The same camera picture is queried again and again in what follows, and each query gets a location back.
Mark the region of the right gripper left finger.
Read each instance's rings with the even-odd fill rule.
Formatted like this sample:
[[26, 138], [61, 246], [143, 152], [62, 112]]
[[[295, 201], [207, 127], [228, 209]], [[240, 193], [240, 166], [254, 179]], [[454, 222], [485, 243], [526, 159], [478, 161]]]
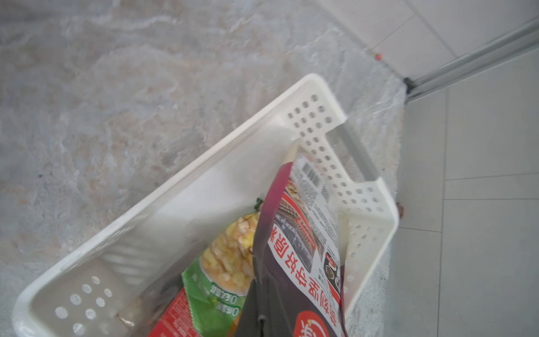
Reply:
[[252, 281], [234, 337], [263, 337], [263, 327], [258, 312], [257, 283]]

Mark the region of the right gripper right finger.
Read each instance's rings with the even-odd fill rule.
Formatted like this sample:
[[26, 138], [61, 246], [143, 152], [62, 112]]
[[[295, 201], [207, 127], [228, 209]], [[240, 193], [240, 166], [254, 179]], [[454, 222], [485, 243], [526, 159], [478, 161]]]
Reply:
[[291, 282], [271, 278], [265, 291], [265, 336], [293, 336], [301, 293]]

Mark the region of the light green condiment packet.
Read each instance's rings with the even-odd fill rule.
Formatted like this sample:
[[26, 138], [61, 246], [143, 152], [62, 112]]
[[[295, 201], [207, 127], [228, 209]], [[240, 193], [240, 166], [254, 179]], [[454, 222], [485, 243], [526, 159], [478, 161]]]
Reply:
[[253, 239], [263, 200], [182, 273], [183, 287], [150, 336], [233, 336], [254, 279]]

